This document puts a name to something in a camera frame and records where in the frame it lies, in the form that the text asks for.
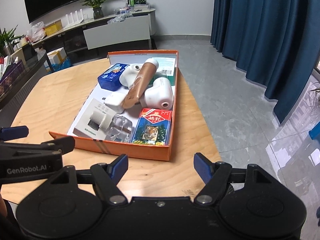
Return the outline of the clear glass liquid bottle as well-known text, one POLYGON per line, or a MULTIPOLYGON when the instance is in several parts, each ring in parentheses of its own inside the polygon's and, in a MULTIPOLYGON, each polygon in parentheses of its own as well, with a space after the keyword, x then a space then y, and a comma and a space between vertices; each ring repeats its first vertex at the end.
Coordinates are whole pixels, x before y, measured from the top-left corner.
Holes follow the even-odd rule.
POLYGON ((88 126, 93 129, 96 139, 129 142, 132 122, 119 114, 93 111, 88 126))

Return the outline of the white charger box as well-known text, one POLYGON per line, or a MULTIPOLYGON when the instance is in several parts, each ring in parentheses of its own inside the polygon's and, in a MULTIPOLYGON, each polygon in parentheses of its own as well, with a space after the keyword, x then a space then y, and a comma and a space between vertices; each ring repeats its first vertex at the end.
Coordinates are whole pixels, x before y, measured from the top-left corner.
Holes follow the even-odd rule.
POLYGON ((97 99, 92 99, 80 119, 76 122, 73 133, 78 137, 105 140, 108 128, 116 112, 97 99))

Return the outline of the blue playing card box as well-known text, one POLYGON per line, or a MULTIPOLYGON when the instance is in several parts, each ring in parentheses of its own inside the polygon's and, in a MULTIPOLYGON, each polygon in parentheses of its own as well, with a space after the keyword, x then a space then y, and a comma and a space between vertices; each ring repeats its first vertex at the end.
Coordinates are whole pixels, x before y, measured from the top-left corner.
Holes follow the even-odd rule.
POLYGON ((172 111, 143 108, 131 142, 139 145, 165 146, 170 137, 172 111))

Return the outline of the white square charger plug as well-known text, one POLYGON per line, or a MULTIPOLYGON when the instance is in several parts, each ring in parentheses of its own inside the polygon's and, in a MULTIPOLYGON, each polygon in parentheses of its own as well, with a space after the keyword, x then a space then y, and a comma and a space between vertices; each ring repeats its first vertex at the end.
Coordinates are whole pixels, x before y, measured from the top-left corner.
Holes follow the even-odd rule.
POLYGON ((124 93, 110 94, 104 99, 104 104, 114 110, 117 114, 121 114, 125 110, 123 107, 123 100, 126 96, 127 94, 124 93))

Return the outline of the gold tube white cap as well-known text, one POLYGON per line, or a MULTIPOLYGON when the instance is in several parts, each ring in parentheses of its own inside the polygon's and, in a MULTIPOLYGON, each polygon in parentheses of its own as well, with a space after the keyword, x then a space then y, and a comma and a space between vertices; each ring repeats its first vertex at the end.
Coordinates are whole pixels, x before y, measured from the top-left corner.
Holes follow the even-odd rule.
POLYGON ((124 109, 133 107, 140 100, 158 67, 159 64, 153 57, 145 61, 127 96, 123 100, 124 109))

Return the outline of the green plant at left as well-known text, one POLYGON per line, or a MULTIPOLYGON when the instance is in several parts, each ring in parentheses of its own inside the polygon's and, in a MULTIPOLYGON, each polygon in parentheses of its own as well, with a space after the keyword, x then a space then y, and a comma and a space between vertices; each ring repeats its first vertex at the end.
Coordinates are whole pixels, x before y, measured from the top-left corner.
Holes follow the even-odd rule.
POLYGON ((15 35, 15 31, 18 26, 10 30, 3 29, 1 30, 1 56, 6 56, 4 47, 6 44, 10 44, 12 48, 20 42, 22 35, 15 35))

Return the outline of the blue tin box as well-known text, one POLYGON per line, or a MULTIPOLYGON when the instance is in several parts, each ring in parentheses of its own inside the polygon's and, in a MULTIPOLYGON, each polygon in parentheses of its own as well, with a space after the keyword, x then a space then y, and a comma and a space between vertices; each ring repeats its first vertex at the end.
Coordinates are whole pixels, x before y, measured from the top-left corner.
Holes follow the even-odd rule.
POLYGON ((108 70, 98 76, 98 83, 102 89, 116 91, 121 87, 119 81, 121 74, 128 67, 128 64, 116 63, 108 70))

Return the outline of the blue bag with boxes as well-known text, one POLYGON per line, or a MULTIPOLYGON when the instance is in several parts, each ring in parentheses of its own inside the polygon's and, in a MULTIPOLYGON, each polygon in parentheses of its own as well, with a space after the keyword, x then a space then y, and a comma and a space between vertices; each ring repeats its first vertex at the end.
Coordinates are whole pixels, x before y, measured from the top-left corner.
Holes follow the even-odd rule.
POLYGON ((47 56, 55 72, 72 66, 71 60, 63 47, 50 51, 47 56))

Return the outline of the white plastic bag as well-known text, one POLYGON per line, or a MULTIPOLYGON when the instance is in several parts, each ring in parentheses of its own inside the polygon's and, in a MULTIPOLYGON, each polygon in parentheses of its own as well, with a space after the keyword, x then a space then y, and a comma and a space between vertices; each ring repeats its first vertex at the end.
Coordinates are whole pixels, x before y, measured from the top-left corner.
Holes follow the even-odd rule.
POLYGON ((41 21, 35 25, 33 25, 26 33, 26 37, 31 43, 42 40, 46 37, 44 23, 41 21))

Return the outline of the teal white small carton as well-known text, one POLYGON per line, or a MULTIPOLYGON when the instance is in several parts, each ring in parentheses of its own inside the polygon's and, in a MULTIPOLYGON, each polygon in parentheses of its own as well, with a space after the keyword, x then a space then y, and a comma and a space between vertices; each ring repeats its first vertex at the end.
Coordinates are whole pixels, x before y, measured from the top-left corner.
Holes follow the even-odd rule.
POLYGON ((159 77, 166 77, 173 86, 175 84, 176 59, 172 57, 155 57, 155 60, 158 62, 159 67, 149 84, 153 84, 159 77))

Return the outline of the yellow box on console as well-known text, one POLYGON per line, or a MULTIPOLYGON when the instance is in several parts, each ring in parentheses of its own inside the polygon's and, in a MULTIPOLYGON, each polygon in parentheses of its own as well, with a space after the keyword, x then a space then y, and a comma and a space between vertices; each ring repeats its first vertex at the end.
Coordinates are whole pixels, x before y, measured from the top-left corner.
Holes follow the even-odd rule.
POLYGON ((46 32, 47 36, 53 35, 54 33, 57 33, 58 31, 62 30, 63 26, 62 26, 62 22, 61 20, 57 20, 49 25, 46 25, 44 27, 44 30, 46 32))

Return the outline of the white wifi router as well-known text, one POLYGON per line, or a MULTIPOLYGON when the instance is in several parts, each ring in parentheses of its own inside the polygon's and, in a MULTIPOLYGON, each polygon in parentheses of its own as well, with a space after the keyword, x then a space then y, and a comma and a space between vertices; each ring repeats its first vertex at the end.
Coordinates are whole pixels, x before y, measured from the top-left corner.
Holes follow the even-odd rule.
POLYGON ((84 23, 86 19, 87 18, 85 17, 82 8, 80 8, 79 10, 75 10, 74 12, 70 12, 69 14, 66 14, 67 24, 65 28, 71 28, 76 25, 80 25, 84 23))

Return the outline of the white tv console cabinet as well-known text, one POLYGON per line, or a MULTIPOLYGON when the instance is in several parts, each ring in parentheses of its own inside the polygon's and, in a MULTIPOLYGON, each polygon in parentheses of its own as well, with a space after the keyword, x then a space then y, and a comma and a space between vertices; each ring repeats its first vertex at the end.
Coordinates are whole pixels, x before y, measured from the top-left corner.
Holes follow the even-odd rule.
POLYGON ((152 48, 152 36, 156 33, 156 10, 138 10, 124 21, 108 23, 116 15, 97 20, 90 19, 65 27, 33 43, 33 47, 47 52, 63 47, 67 54, 114 46, 116 44, 145 41, 152 48))

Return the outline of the dark blue curtain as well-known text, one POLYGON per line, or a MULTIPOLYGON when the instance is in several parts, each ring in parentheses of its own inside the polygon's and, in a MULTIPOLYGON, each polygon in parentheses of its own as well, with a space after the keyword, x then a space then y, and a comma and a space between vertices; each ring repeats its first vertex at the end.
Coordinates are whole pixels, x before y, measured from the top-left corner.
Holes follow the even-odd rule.
POLYGON ((319 61, 319 0, 214 0, 210 41, 265 87, 283 122, 319 61))

